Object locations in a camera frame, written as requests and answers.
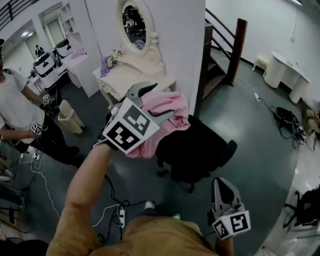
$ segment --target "white tile floor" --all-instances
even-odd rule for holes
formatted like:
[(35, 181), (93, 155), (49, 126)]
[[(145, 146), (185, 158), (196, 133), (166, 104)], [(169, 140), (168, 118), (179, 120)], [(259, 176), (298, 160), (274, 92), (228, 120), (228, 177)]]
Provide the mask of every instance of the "white tile floor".
[[(320, 184), (320, 145), (317, 143), (315, 151), (312, 152), (305, 144), (299, 149), (299, 156), (295, 168), (295, 175), (291, 189), (288, 193), (286, 203), (296, 206), (296, 191), (303, 195)], [(289, 227), (283, 228), (292, 216), (293, 211), (282, 209), (279, 218), (266, 238), (262, 246), (269, 248), (279, 256), (285, 256), (293, 252), (295, 256), (312, 256), (320, 245), (320, 226), (295, 227), (295, 220)], [(255, 256), (267, 256), (265, 250), (260, 249)]]

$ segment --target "man in white t-shirt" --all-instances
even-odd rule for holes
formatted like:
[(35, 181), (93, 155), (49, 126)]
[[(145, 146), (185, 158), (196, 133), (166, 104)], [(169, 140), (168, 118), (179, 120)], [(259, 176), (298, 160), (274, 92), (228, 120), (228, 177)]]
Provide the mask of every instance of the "man in white t-shirt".
[[(0, 53), (3, 42), (0, 39)], [(12, 69), (3, 71), (1, 57), (0, 136), (4, 140), (21, 140), (59, 162), (79, 167), (82, 162), (76, 157), (79, 148), (66, 145), (60, 128), (42, 109), (33, 104), (42, 105), (42, 98), (25, 85), (26, 80), (18, 72)], [(41, 136), (32, 132), (33, 122), (43, 126)]]

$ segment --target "oval mirror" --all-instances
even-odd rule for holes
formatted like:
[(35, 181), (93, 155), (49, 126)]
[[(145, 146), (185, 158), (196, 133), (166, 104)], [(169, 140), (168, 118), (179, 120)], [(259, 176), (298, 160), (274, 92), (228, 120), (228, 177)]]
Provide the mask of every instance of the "oval mirror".
[(146, 25), (141, 12), (133, 1), (128, 1), (123, 6), (122, 23), (130, 42), (138, 50), (143, 50), (146, 45)]

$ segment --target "fluorescent light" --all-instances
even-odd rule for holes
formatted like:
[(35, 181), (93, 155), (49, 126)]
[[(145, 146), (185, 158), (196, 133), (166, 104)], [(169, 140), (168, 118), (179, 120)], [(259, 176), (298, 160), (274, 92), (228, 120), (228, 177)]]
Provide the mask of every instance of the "fluorescent light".
[(291, 0), (291, 1), (295, 2), (297, 5), (302, 6), (302, 2), (301, 2), (301, 0)]
[(22, 37), (25, 37), (26, 35), (28, 35), (29, 34), (29, 32), (28, 31), (25, 31), (25, 32), (23, 32), (22, 34), (21, 34), (21, 36)]

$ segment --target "white marker cube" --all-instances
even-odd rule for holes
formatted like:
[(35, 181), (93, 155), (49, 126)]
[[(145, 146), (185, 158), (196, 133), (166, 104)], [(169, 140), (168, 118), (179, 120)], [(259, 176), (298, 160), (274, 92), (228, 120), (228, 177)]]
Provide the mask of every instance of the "white marker cube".
[(249, 211), (221, 216), (212, 226), (221, 240), (247, 232), (251, 229)]
[(33, 122), (32, 126), (31, 126), (31, 130), (35, 134), (41, 135), (42, 127), (40, 126), (40, 124)]
[(49, 94), (44, 95), (43, 98), (42, 98), (42, 100), (43, 100), (43, 104), (44, 104), (44, 105), (49, 104), (49, 102), (50, 102), (50, 96), (49, 96)]
[(139, 107), (129, 98), (125, 98), (102, 134), (127, 154), (159, 129), (160, 127)]

